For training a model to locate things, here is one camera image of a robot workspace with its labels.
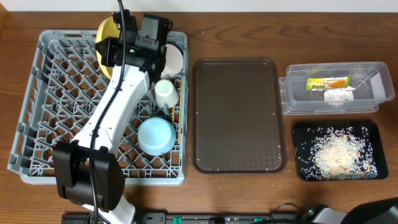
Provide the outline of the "white bowl with food residue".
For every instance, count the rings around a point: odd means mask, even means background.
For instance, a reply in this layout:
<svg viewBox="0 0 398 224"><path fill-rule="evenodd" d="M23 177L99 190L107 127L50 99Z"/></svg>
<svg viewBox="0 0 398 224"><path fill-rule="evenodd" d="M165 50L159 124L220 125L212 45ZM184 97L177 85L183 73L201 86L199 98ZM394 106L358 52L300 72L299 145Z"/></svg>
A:
<svg viewBox="0 0 398 224"><path fill-rule="evenodd" d="M172 44L166 44L165 68L161 73L161 79L172 79L176 77L183 68L183 55L179 48Z"/></svg>

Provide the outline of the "yellow-green plate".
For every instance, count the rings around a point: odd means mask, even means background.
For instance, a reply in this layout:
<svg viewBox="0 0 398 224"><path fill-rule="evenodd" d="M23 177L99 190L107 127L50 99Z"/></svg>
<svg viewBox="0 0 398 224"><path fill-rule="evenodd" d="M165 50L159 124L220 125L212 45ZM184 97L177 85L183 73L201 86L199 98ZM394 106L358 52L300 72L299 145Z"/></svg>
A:
<svg viewBox="0 0 398 224"><path fill-rule="evenodd" d="M120 35L120 30L118 30L115 22L113 21L113 18L109 17L99 25L96 35L96 43L104 40L107 37L119 37L119 35ZM101 64L102 56L100 55L98 50L96 50L96 56L101 71L110 80L113 72L113 67L107 67Z"/></svg>

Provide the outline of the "cream white cup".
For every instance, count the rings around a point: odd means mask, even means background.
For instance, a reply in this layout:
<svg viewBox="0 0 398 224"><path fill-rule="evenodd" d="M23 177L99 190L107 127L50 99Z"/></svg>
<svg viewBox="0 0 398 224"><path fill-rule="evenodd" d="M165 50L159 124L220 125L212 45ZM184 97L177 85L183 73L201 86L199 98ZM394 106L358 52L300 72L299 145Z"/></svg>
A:
<svg viewBox="0 0 398 224"><path fill-rule="evenodd" d="M179 94L170 80L159 80L155 84L155 100L161 108L172 108L179 101Z"/></svg>

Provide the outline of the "green orange snack wrapper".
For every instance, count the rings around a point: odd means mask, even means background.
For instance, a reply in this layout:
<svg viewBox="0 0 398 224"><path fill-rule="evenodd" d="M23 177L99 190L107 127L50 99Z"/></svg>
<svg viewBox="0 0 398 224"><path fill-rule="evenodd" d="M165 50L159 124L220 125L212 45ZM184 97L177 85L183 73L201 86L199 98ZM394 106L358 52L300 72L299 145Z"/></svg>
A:
<svg viewBox="0 0 398 224"><path fill-rule="evenodd" d="M307 78L305 89L315 91L346 88L350 82L351 77Z"/></svg>

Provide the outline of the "white tissue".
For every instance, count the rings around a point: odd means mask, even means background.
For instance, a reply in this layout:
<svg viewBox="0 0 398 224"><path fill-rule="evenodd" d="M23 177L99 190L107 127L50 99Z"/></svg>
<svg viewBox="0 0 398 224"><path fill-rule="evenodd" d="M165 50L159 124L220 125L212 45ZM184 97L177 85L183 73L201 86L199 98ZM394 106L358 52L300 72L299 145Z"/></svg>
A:
<svg viewBox="0 0 398 224"><path fill-rule="evenodd" d="M353 91L355 88L348 86L346 88L328 89L324 92L324 100L333 106L341 106L347 100L354 100Z"/></svg>

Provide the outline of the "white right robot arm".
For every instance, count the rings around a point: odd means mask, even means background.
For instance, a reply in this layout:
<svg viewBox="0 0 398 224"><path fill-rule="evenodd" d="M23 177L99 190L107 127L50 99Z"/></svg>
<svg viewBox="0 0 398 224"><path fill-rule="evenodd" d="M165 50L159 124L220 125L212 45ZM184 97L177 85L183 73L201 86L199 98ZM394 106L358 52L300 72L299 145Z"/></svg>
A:
<svg viewBox="0 0 398 224"><path fill-rule="evenodd" d="M397 224L397 197L364 203L348 213L321 204L304 214L302 220L328 224Z"/></svg>

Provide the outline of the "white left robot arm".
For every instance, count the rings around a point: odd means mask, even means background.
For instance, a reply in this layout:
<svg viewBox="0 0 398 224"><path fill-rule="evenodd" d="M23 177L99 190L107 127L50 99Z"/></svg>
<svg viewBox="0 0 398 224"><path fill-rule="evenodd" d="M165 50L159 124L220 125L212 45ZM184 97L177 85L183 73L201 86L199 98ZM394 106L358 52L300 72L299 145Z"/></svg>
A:
<svg viewBox="0 0 398 224"><path fill-rule="evenodd" d="M172 20L148 13L138 26L129 10L120 9L98 28L95 50L100 64L112 69L110 81L84 127L53 150L58 194L91 208L87 223L134 220L118 149L138 102L160 80L172 27Z"/></svg>

